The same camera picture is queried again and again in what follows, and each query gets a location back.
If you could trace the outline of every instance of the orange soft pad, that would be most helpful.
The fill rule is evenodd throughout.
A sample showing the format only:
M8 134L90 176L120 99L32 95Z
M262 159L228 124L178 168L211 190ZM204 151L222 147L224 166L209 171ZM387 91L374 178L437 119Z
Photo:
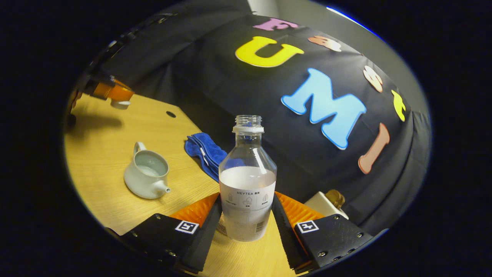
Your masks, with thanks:
M292 229L296 226L298 222L304 222L308 220L316 220L325 217L324 215L318 213L317 211L309 208L308 206L298 202L284 194L275 192L282 207L289 219L290 226Z
M205 222L205 219L209 215L210 209L212 209L212 206L217 200L218 194L219 193L217 192L205 198L202 198L195 203L175 212L170 217L198 223L200 224L200 227L202 227L203 222Z

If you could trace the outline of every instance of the foam letter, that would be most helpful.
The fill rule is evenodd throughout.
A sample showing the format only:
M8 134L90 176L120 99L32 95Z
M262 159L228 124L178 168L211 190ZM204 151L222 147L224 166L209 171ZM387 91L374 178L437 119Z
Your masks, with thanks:
M365 66L364 77L369 81L369 83L379 92L383 93L383 80L381 77L370 67Z
M315 35L315 36L308 38L308 40L311 41L312 43L316 43L316 44L325 46L326 48L331 49L333 51L341 52L340 43L338 43L332 39L329 39L327 37Z
M256 52L268 44L277 43L275 40L263 36L254 36L253 40L243 44L236 50L236 57L250 65L262 68L273 68L285 63L295 54L304 54L304 51L289 44L282 44L283 49L269 58L262 58Z
M282 29L287 29L289 26L291 26L292 28L298 27L297 24L283 21L283 20L280 20L277 18L270 18L269 21L267 21L261 25L256 25L253 27L258 28L258 29L262 29L262 30L266 30L266 31L273 31L274 27L276 27L277 30L282 30Z
M372 168L372 165L376 161L384 146L390 143L390 133L383 123L379 123L379 134L372 143L369 151L359 158L359 168L364 174L368 174Z
M312 124L335 115L330 123L321 126L321 132L336 147L345 150L348 146L348 136L359 116L366 112L366 106L354 95L347 94L333 100L332 81L324 73L309 68L309 77L291 96L283 96L282 104L296 114L304 114L306 102L312 96Z
M403 122L405 122L405 115L401 111L401 109L406 110L406 107L403 104L403 99L401 99L401 96L396 91L391 90L391 93L393 93L393 95L395 96L393 98L393 105L395 106L395 111L397 112L398 117L400 117L400 119Z

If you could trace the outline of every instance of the clear plastic bottle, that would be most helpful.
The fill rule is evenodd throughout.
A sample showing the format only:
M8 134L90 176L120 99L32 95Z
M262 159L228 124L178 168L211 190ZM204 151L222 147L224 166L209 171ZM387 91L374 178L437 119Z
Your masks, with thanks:
M218 168L227 235L241 242L263 237L277 179L277 166L261 147L261 116L238 115L236 146Z

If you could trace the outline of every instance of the blue cloth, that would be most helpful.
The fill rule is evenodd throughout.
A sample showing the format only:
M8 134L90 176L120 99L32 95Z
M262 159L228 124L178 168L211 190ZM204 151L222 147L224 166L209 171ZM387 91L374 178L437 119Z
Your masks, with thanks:
M218 166L227 153L218 147L206 133L188 136L184 146L184 150L190 157L200 158L203 171L218 183Z

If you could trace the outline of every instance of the table surface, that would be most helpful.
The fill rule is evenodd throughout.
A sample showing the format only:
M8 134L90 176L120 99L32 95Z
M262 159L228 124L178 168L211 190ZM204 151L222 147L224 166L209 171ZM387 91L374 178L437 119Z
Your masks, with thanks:
M73 184L100 224L119 235L154 213L171 215L219 191L199 160L185 152L186 136L200 129L179 107L134 95L127 110L118 110L109 100L83 95L72 114L77 123L65 134L65 154ZM123 172L132 160L136 141L167 160L169 194L143 199L125 185ZM216 231L204 270L198 275L296 276L288 266L273 214L264 237L256 242L233 241Z

